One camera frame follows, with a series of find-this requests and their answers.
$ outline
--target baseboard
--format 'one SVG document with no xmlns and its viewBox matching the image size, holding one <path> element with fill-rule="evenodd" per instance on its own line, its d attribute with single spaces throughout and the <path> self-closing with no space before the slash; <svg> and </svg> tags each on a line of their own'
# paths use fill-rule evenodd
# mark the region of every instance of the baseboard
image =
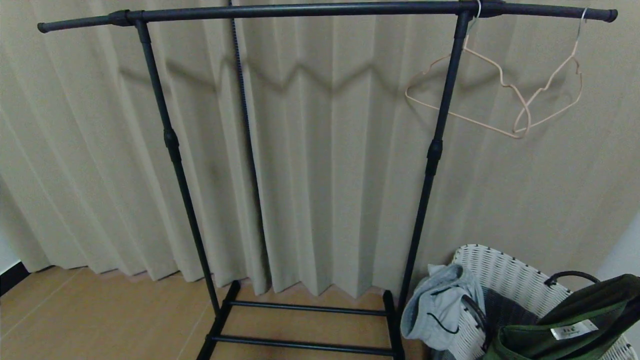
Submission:
<svg viewBox="0 0 640 360">
<path fill-rule="evenodd" d="M 27 276 L 29 276 L 29 272 L 22 262 L 18 262 L 10 267 L 9 270 L 0 274 L 0 296 L 18 285 Z"/>
</svg>

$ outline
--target beige curtain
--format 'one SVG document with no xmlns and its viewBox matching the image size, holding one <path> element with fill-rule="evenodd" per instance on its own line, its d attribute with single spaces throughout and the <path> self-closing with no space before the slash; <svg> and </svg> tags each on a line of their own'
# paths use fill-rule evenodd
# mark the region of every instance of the beige curtain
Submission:
<svg viewBox="0 0 640 360">
<path fill-rule="evenodd" d="M 35 24 L 221 4 L 3 3 L 0 174 L 39 244 L 21 252 L 29 269 L 202 276 L 136 32 L 42 35 Z M 465 243 L 547 273 L 593 272 L 637 212 L 640 48 L 632 29 L 640 10 L 623 1 L 563 4 L 620 11 L 612 24 L 582 28 L 579 105 L 524 140 L 450 119 L 416 278 Z M 313 293 L 330 284 L 353 296 L 372 285 L 397 293 L 436 118 L 407 103 L 404 86 L 450 51 L 454 23 L 447 15 L 237 22 L 264 242 L 228 21 L 150 24 L 218 285 L 248 276 L 257 292 L 302 281 Z M 570 54 L 577 25 L 481 19 L 470 47 L 503 64 L 527 97 Z M 445 69 L 446 61 L 415 95 L 438 104 Z M 575 98 L 574 72 L 563 70 L 532 105 L 534 119 Z M 451 110 L 508 129 L 520 109 L 494 68 L 464 56 Z M 18 236 L 12 243 L 23 246 Z"/>
</svg>

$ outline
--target clothes hanger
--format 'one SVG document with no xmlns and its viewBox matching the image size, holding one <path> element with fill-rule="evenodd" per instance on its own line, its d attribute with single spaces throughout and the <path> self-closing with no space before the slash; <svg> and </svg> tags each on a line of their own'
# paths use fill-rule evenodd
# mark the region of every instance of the clothes hanger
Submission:
<svg viewBox="0 0 640 360">
<path fill-rule="evenodd" d="M 507 132 L 505 130 L 498 129 L 497 127 L 493 127 L 491 125 L 485 124 L 483 122 L 479 122 L 479 121 L 476 121 L 474 119 L 470 119 L 470 118 L 468 118 L 466 116 L 463 116 L 463 115 L 460 115 L 460 114 L 457 114 L 457 113 L 453 113 L 451 111 L 449 112 L 449 114 L 452 115 L 452 116 L 458 117 L 459 119 L 463 119 L 463 120 L 469 121 L 469 122 L 471 122 L 473 124 L 485 127 L 485 128 L 487 128 L 489 130 L 496 131 L 496 132 L 498 132 L 500 134 L 503 134 L 503 135 L 506 135 L 506 136 L 508 136 L 510 138 L 514 138 L 514 139 L 524 138 L 527 135 L 527 133 L 529 132 L 530 128 L 532 128 L 533 126 L 540 125 L 543 122 L 546 122 L 547 120 L 555 117 L 556 115 L 566 111 L 568 108 L 572 107 L 574 104 L 576 104 L 580 100 L 580 96 L 582 95 L 582 72 L 579 69 L 579 63 L 578 63 L 577 59 L 575 59 L 575 53 L 576 53 L 577 46 L 578 46 L 578 39 L 580 37 L 580 27 L 582 26 L 582 20 L 584 20 L 584 15 L 585 15 L 585 13 L 587 11 L 587 8 L 585 8 L 584 11 L 582 12 L 582 17 L 580 18 L 580 24 L 579 24 L 579 27 L 578 27 L 578 37 L 576 38 L 576 42 L 575 42 L 575 45 L 573 47 L 573 51 L 572 51 L 571 55 L 569 55 L 569 57 L 564 62 L 562 62 L 562 64 L 560 64 L 560 66 L 556 69 L 556 71 L 554 71 L 552 73 L 552 75 L 549 77 L 549 80 L 547 81 L 547 85 L 545 87 L 543 87 L 543 88 L 539 88 L 528 101 L 525 101 L 524 98 L 522 97 L 522 94 L 520 93 L 520 91 L 518 90 L 518 88 L 515 85 L 506 84 L 504 82 L 504 74 L 503 74 L 503 71 L 502 71 L 502 67 L 498 63 L 496 63 L 495 61 L 493 61 L 493 60 L 483 56 L 482 54 L 479 54 L 479 53 L 477 53 L 477 52 L 475 52 L 475 51 L 473 51 L 473 50 L 471 50 L 471 49 L 469 49 L 467 47 L 470 30 L 476 24 L 476 21 L 480 17 L 480 14 L 482 12 L 482 2 L 480 2 L 480 0 L 476 0 L 476 1 L 478 2 L 478 13 L 477 13 L 474 21 L 469 26 L 469 29 L 467 31 L 467 36 L 465 37 L 465 43 L 464 43 L 464 46 L 463 46 L 463 51 L 465 51 L 466 53 L 469 53 L 471 55 L 474 55 L 474 56 L 484 60 L 485 62 L 490 63 L 491 65 L 495 66 L 498 69 L 498 72 L 500 74 L 500 85 L 502 87 L 510 88 L 510 89 L 512 89 L 512 91 L 514 91 L 514 93 L 516 93 L 516 95 L 518 96 L 518 100 L 520 100 L 520 103 L 522 104 L 522 110 L 520 110 L 520 113 L 518 114 L 518 117 L 514 121 L 511 133 L 509 133 L 509 132 Z M 444 59 L 446 59 L 446 58 L 448 58 L 450 56 L 451 56 L 451 54 L 447 54 L 447 55 L 435 60 L 433 63 L 431 63 L 429 65 L 429 67 L 427 68 L 426 71 L 422 71 L 422 72 L 419 72 L 418 74 L 414 75 L 411 78 L 411 80 L 409 81 L 409 85 L 406 87 L 406 89 L 404 91 L 404 96 L 407 99 L 413 100 L 413 101 L 415 101 L 415 102 L 417 102 L 417 103 L 419 103 L 419 104 L 421 104 L 423 106 L 426 106 L 428 108 L 432 108 L 432 109 L 435 109 L 435 110 L 439 110 L 440 109 L 439 107 L 433 106 L 433 105 L 430 105 L 430 104 L 426 104 L 426 103 L 424 103 L 424 102 L 412 97 L 411 95 L 409 95 L 409 89 L 413 86 L 413 81 L 415 80 L 415 78 L 417 78 L 419 76 L 426 75 L 427 73 L 429 73 L 429 71 L 431 71 L 431 69 L 433 68 L 433 66 L 435 64 L 437 64 L 438 62 L 440 62 L 440 61 L 442 61 L 442 60 L 444 60 Z M 556 74 L 571 60 L 573 60 L 576 63 L 576 74 L 580 76 L 580 92 L 578 93 L 578 96 L 577 96 L 576 100 L 573 101 L 568 106 L 565 106 L 563 109 L 555 112 L 551 116 L 532 124 L 531 123 L 531 112 L 529 111 L 530 103 L 538 96 L 538 94 L 548 90 L 548 88 L 551 85 L 551 82 L 553 81 L 553 78 L 556 76 Z M 522 115 L 524 113 L 527 114 L 527 125 L 525 127 L 523 127 L 523 128 L 517 129 L 518 123 L 520 122 L 520 119 L 522 118 Z"/>
</svg>

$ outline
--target basket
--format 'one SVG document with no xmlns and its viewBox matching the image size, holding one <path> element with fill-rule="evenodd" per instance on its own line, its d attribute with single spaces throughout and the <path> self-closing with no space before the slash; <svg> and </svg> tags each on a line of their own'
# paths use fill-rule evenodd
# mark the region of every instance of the basket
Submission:
<svg viewBox="0 0 640 360">
<path fill-rule="evenodd" d="M 489 327 L 536 323 L 571 293 L 557 283 L 558 277 L 578 275 L 598 281 L 580 272 L 562 272 L 549 277 L 501 251 L 475 244 L 460 247 L 452 263 L 463 265 L 479 279 L 486 315 L 470 298 L 463 299 L 465 310 L 453 344 L 446 351 L 432 352 L 432 358 L 439 360 L 479 359 L 490 342 L 485 335 L 492 333 Z M 638 360 L 638 357 L 623 335 L 602 359 Z"/>
</svg>

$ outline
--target green bag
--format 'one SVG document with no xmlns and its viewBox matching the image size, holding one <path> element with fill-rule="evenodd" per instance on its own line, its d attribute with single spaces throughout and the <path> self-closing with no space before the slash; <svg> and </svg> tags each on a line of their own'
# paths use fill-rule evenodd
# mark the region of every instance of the green bag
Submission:
<svg viewBox="0 0 640 360">
<path fill-rule="evenodd" d="M 640 319 L 640 278 L 622 275 L 572 293 L 536 325 L 501 327 L 484 360 L 597 360 Z"/>
</svg>

